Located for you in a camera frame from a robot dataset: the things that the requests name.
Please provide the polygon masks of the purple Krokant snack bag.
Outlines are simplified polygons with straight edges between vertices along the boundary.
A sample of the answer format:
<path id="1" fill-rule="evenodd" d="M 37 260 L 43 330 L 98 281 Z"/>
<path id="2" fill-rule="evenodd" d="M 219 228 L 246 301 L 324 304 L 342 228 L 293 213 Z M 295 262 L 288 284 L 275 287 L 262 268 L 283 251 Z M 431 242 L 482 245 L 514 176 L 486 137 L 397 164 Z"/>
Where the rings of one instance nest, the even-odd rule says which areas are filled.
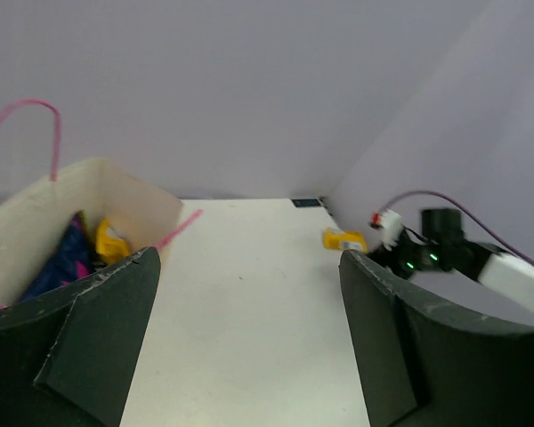
<path id="1" fill-rule="evenodd" d="M 93 273 L 93 244 L 85 226 L 85 215 L 76 212 L 53 254 L 17 302 L 25 302 Z"/>

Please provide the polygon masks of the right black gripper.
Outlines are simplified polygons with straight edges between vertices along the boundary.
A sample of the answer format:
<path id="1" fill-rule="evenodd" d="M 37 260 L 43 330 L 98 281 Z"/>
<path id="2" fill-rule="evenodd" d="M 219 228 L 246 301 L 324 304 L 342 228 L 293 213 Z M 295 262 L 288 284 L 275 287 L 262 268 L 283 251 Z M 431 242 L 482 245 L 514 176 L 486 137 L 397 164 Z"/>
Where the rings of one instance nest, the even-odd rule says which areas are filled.
<path id="1" fill-rule="evenodd" d="M 374 247 L 367 257 L 403 279 L 430 269 L 432 247 L 424 241 L 416 242 L 409 235 L 401 235 L 395 245 L 387 248 L 385 243 Z"/>

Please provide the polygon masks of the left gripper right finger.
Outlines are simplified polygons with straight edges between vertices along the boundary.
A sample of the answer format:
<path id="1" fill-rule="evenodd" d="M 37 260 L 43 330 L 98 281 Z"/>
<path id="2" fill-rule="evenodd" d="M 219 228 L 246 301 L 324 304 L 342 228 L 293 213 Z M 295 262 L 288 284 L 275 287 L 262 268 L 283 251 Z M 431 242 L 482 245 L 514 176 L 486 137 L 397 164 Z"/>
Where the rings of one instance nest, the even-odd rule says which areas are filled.
<path id="1" fill-rule="evenodd" d="M 344 308 L 373 426 L 534 426 L 534 326 L 481 314 L 342 254 Z"/>

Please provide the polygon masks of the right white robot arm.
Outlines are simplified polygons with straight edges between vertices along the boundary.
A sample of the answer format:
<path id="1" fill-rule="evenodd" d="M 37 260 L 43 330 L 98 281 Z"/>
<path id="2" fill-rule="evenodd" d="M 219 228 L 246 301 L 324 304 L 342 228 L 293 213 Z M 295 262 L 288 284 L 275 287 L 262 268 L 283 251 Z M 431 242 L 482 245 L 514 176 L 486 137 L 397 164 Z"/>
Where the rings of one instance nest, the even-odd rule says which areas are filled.
<path id="1" fill-rule="evenodd" d="M 410 279 L 418 272 L 458 272 L 534 313 L 534 266 L 500 246 L 465 238 L 457 209 L 421 212 L 421 240 L 415 242 L 398 213 L 375 213 L 371 227 L 380 244 L 368 257 L 392 274 Z"/>

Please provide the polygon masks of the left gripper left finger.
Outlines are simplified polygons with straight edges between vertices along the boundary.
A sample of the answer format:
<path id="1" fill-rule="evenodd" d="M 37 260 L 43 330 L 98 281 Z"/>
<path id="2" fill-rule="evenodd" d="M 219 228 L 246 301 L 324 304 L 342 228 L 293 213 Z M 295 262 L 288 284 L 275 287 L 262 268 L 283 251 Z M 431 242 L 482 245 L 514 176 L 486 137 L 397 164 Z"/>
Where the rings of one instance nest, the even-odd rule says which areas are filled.
<path id="1" fill-rule="evenodd" d="M 144 248 L 0 310 L 0 426 L 118 426 L 158 290 Z"/>

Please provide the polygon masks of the yellow M&M packet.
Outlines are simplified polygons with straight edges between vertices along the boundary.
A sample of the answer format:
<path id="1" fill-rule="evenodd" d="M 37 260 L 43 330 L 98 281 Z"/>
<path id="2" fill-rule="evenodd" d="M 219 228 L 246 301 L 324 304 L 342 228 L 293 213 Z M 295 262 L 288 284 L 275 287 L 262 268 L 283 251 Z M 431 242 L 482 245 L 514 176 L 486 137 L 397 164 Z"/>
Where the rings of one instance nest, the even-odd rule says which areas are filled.
<path id="1" fill-rule="evenodd" d="M 120 262 L 132 253 L 128 243 L 115 233 L 107 219 L 97 227 L 95 250 L 106 264 Z"/>

